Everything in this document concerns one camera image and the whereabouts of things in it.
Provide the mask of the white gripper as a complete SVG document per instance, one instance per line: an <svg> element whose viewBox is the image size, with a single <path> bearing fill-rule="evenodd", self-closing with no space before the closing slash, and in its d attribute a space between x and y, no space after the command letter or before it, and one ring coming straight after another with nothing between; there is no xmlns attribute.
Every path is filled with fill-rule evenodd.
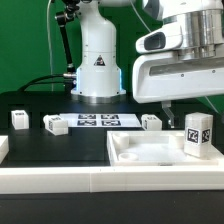
<svg viewBox="0 0 224 224"><path fill-rule="evenodd" d="M184 30L171 23L136 41L132 70L133 98L161 102L168 124L175 127L169 100L224 94L224 36L212 26Z"/></svg>

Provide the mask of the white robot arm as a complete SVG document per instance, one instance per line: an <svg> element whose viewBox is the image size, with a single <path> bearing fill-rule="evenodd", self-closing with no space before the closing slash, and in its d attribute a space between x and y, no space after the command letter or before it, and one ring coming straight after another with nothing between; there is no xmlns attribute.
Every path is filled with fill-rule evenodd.
<svg viewBox="0 0 224 224"><path fill-rule="evenodd" d="M109 102L123 95L116 64L116 28L100 6L126 6L135 0L81 0L72 17L81 23L82 63L76 98ZM162 102L224 94L222 0L142 0L142 8L162 27L136 41L140 54L132 70L133 98Z"/></svg>

